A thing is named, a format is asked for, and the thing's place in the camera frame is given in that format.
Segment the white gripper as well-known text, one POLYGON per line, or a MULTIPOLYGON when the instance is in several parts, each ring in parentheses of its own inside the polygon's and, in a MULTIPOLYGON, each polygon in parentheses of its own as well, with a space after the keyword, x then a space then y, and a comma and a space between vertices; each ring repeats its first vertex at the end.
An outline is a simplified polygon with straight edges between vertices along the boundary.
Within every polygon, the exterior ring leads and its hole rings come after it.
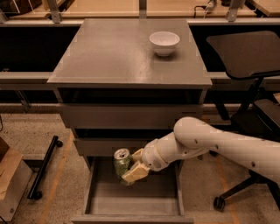
POLYGON ((169 165, 159 153, 158 139, 149 142, 144 148, 133 153, 132 160, 134 164, 122 175, 122 179, 128 183, 147 177, 150 169, 159 172, 169 165))

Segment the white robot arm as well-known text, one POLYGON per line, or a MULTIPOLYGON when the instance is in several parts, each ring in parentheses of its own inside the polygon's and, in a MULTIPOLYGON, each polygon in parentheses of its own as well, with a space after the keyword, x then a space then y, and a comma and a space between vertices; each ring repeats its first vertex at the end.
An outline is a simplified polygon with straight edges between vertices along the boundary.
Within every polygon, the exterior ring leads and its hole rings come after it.
POLYGON ((122 178, 134 182, 147 177, 150 171, 163 170, 176 160, 194 158, 209 151, 280 183, 280 143, 219 130, 194 117, 179 119, 172 133, 134 153, 134 164, 122 178))

